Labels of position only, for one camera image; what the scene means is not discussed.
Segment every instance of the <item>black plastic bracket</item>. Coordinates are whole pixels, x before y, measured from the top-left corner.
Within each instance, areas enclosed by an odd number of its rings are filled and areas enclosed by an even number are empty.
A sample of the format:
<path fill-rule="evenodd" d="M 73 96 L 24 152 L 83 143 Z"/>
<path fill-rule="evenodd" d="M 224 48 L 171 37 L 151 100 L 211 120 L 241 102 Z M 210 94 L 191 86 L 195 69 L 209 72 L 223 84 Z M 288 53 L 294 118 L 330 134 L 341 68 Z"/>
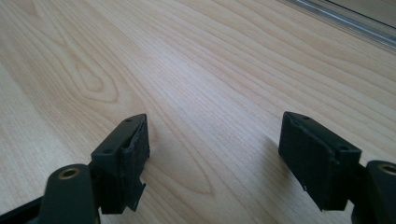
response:
<path fill-rule="evenodd" d="M 396 164 L 359 164 L 361 150 L 313 119 L 285 112 L 279 155 L 320 210 L 355 204 L 352 222 L 396 223 Z"/>
<path fill-rule="evenodd" d="M 49 177 L 43 197 L 0 216 L 0 223 L 100 223 L 102 214 L 136 210 L 146 184 L 147 116 L 125 119 L 92 153 L 89 165 L 62 167 Z"/>

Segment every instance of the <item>wood grain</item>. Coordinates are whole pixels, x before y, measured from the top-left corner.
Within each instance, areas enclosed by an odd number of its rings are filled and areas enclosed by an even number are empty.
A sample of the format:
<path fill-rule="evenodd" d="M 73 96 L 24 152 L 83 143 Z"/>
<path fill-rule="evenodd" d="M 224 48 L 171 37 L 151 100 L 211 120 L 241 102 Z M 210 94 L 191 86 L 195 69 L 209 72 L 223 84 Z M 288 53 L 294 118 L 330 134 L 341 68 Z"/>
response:
<path fill-rule="evenodd" d="M 396 161 L 396 56 L 275 0 L 0 1 L 0 213 L 147 113 L 136 213 L 103 223 L 350 223 L 277 155 L 284 111 Z"/>

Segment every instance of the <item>black plastic part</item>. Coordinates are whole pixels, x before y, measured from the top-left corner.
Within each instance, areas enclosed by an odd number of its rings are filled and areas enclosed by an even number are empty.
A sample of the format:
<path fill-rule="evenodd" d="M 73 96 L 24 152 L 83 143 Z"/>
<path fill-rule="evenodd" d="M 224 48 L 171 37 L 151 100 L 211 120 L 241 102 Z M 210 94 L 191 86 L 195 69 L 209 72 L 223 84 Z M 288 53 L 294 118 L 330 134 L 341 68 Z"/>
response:
<path fill-rule="evenodd" d="M 148 157 L 145 114 L 124 120 L 92 153 L 90 167 L 103 214 L 121 214 L 125 206 L 136 210 L 146 186 L 139 177 Z"/>
<path fill-rule="evenodd" d="M 396 223 L 396 165 L 386 161 L 367 164 L 367 194 L 378 223 Z"/>
<path fill-rule="evenodd" d="M 38 223 L 100 223 L 87 165 L 68 165 L 49 176 Z"/>
<path fill-rule="evenodd" d="M 0 216 L 1 224 L 33 223 L 37 220 L 41 197 Z"/>
<path fill-rule="evenodd" d="M 344 210 L 361 150 L 304 115 L 285 112 L 279 155 L 320 210 Z"/>

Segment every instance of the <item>light wood surface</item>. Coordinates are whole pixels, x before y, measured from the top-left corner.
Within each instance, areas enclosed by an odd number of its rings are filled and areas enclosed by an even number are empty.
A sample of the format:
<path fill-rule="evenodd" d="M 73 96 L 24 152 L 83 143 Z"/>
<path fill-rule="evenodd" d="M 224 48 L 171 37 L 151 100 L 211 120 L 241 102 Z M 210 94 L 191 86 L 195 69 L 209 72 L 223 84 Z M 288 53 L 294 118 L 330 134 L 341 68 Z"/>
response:
<path fill-rule="evenodd" d="M 103 223 L 350 223 L 277 154 L 284 111 L 396 161 L 396 56 L 275 0 L 0 1 L 0 213 L 147 113 L 136 213 Z"/>

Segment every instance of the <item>screw hole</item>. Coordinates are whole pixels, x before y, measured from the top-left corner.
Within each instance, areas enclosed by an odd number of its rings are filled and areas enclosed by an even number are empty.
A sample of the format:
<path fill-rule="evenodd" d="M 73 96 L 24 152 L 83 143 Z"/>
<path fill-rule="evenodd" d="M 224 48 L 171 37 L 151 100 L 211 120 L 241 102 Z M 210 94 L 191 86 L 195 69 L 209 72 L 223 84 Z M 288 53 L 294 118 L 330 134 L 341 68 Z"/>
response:
<path fill-rule="evenodd" d="M 104 152 L 105 154 L 110 154 L 110 153 L 113 152 L 113 149 L 108 148 L 108 149 L 105 149 L 103 152 Z"/>
<path fill-rule="evenodd" d="M 379 169 L 389 175 L 396 175 L 396 166 L 388 165 L 388 164 L 381 164 L 378 165 Z"/>
<path fill-rule="evenodd" d="M 78 174 L 79 174 L 79 169 L 78 168 L 69 168 L 69 169 L 63 170 L 59 174 L 58 178 L 60 178 L 62 180 L 65 180 L 65 179 L 73 178 L 73 177 L 75 177 Z"/>

